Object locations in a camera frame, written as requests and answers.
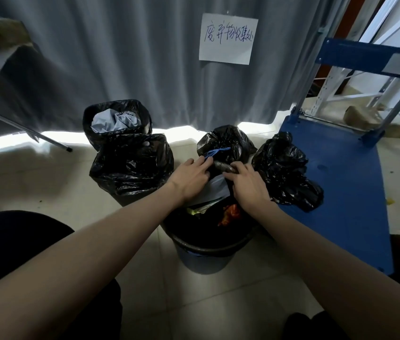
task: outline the forearm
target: forearm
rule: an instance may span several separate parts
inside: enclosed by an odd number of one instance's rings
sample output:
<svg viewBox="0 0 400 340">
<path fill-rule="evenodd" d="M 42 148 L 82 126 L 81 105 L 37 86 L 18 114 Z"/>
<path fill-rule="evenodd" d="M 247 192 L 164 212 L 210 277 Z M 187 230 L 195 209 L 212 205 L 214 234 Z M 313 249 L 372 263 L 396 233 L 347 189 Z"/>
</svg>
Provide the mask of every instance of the forearm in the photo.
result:
<svg viewBox="0 0 400 340">
<path fill-rule="evenodd" d="M 400 285 L 266 202 L 253 215 L 352 338 L 400 338 Z"/>
<path fill-rule="evenodd" d="M 178 200 L 168 184 L 55 243 L 0 280 L 0 339 L 38 337 L 75 315 L 129 262 Z"/>
</svg>

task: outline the curtain fold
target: curtain fold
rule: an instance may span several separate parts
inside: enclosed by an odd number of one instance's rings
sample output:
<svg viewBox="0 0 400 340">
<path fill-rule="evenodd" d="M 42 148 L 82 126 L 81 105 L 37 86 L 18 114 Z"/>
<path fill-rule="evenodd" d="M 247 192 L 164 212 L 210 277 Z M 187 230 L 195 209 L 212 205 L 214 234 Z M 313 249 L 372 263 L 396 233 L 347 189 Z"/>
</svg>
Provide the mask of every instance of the curtain fold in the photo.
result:
<svg viewBox="0 0 400 340">
<path fill-rule="evenodd" d="M 155 128 L 271 123 L 294 102 L 330 0 L 0 0 L 38 53 L 0 73 L 0 114 L 82 131 L 94 103 L 138 99 Z M 259 20 L 248 66 L 198 60 L 203 13 Z M 0 135 L 15 129 L 0 123 Z"/>
</svg>

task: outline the person's left arm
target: person's left arm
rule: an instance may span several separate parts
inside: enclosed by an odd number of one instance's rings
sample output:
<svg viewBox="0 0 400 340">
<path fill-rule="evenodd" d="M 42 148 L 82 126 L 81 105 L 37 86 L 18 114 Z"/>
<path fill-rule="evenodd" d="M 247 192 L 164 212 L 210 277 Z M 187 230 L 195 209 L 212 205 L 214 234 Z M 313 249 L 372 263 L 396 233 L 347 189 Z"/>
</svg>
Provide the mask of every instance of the person's left arm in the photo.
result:
<svg viewBox="0 0 400 340">
<path fill-rule="evenodd" d="M 176 207 L 208 181 L 212 158 L 181 164 L 156 192 L 58 241 L 0 280 L 0 339 L 44 337 L 72 320 Z"/>
</svg>

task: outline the blue platform cart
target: blue platform cart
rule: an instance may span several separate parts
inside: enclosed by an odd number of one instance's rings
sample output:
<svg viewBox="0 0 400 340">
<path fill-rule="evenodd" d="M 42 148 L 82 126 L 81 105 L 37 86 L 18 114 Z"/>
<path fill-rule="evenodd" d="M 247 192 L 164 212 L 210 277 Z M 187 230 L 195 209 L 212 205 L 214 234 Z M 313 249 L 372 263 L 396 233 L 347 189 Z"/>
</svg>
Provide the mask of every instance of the blue platform cart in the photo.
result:
<svg viewBox="0 0 400 340">
<path fill-rule="evenodd" d="M 385 274 L 393 273 L 383 176 L 376 143 L 400 112 L 400 101 L 379 128 L 357 133 L 301 108 L 320 64 L 400 78 L 400 48 L 329 38 L 320 31 L 309 78 L 281 131 L 309 158 L 306 176 L 324 189 L 324 203 L 304 213 L 296 206 L 282 209 Z"/>
</svg>

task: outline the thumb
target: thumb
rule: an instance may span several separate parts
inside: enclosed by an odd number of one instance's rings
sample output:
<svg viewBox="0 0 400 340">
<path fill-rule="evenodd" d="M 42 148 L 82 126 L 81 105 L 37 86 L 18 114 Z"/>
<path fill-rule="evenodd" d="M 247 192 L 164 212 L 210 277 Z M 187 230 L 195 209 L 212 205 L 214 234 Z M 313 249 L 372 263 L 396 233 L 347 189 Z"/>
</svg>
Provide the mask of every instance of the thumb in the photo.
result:
<svg viewBox="0 0 400 340">
<path fill-rule="evenodd" d="M 237 177 L 237 174 L 227 173 L 227 172 L 223 172 L 222 175 L 223 175 L 226 179 L 231 180 L 231 181 L 234 181 L 235 178 Z"/>
</svg>

